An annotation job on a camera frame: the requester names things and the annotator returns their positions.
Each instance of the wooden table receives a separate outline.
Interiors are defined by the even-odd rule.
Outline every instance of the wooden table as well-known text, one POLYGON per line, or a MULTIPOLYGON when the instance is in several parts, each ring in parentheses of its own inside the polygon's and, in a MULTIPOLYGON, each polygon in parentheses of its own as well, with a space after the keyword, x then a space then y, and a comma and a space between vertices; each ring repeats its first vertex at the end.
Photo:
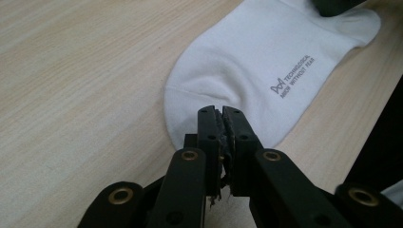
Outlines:
MULTIPOLYGON (((175 151, 163 86, 191 41, 240 0, 0 2, 0 227, 74 227, 117 181, 146 186, 175 151)), ((342 183, 403 74, 403 4, 343 59, 277 146, 317 186, 342 183)), ((254 227, 223 193, 206 227, 254 227)))

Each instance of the sock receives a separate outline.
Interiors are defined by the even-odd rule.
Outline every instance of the sock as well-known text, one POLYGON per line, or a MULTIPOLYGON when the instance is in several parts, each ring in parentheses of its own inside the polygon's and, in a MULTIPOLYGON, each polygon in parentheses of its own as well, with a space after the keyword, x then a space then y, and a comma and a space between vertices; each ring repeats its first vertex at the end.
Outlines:
POLYGON ((309 0, 245 0, 181 55, 165 87, 164 111, 177 149, 197 132, 197 111, 241 110, 264 147, 297 123, 337 63, 377 34, 367 9, 320 17, 309 0))

